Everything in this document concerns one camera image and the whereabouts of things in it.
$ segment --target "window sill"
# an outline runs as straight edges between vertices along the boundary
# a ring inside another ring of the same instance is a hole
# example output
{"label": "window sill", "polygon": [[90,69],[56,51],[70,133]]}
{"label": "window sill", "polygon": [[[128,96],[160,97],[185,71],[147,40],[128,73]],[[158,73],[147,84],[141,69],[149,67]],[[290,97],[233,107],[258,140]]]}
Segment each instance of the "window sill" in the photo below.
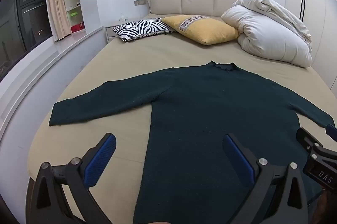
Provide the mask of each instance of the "window sill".
{"label": "window sill", "polygon": [[86,34],[76,32],[58,42],[53,37],[39,44],[24,56],[0,82],[0,139],[13,113],[34,84],[65,54],[103,29]]}

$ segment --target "window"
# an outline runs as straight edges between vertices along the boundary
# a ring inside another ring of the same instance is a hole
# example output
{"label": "window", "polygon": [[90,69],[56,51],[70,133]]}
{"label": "window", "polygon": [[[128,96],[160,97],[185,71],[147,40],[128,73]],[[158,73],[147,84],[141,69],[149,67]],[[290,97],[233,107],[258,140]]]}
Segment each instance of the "window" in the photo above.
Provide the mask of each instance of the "window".
{"label": "window", "polygon": [[26,50],[52,36],[46,0],[17,0],[17,11]]}
{"label": "window", "polygon": [[51,36],[46,0],[1,0],[0,81],[27,52]]}

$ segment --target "white comforter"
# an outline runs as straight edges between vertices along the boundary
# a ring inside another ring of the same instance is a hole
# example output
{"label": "white comforter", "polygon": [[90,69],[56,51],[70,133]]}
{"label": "white comforter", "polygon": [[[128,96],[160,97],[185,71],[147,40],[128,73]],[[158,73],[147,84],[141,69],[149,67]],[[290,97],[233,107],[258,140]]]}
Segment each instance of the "white comforter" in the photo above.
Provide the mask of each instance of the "white comforter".
{"label": "white comforter", "polygon": [[304,23],[293,13],[273,0],[237,0],[233,6],[241,5],[249,10],[270,17],[298,35],[309,47],[311,52],[311,35]]}

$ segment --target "zebra print pillow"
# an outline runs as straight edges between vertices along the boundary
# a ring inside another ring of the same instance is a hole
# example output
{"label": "zebra print pillow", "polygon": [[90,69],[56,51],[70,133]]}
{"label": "zebra print pillow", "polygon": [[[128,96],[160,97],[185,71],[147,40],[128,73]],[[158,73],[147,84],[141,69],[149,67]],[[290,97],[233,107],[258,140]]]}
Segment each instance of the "zebra print pillow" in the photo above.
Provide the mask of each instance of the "zebra print pillow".
{"label": "zebra print pillow", "polygon": [[112,29],[122,41],[130,42],[138,38],[174,33],[176,30],[163,23],[160,18],[133,21]]}

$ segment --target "blue gripper pad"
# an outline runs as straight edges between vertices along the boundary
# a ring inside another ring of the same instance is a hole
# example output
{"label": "blue gripper pad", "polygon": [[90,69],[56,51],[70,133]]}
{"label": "blue gripper pad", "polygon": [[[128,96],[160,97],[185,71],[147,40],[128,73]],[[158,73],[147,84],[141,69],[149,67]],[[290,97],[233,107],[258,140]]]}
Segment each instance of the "blue gripper pad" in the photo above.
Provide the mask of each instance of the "blue gripper pad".
{"label": "blue gripper pad", "polygon": [[241,184],[245,187],[254,186],[254,169],[229,135],[224,136],[222,147]]}
{"label": "blue gripper pad", "polygon": [[325,129],[326,134],[337,142],[337,129],[329,124]]}
{"label": "blue gripper pad", "polygon": [[97,184],[115,150],[116,137],[111,134],[84,170],[83,184],[87,189]]}

